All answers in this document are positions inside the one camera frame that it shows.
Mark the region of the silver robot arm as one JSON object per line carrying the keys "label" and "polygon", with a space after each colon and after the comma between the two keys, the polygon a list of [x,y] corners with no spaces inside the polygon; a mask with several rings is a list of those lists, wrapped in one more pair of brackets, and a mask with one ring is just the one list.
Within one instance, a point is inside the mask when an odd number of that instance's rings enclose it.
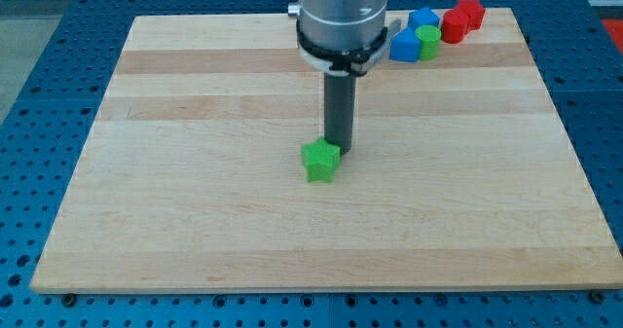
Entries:
{"label": "silver robot arm", "polygon": [[386,21],[388,0],[298,0],[296,18],[301,57],[334,77],[366,75],[388,53],[401,30],[400,19]]}

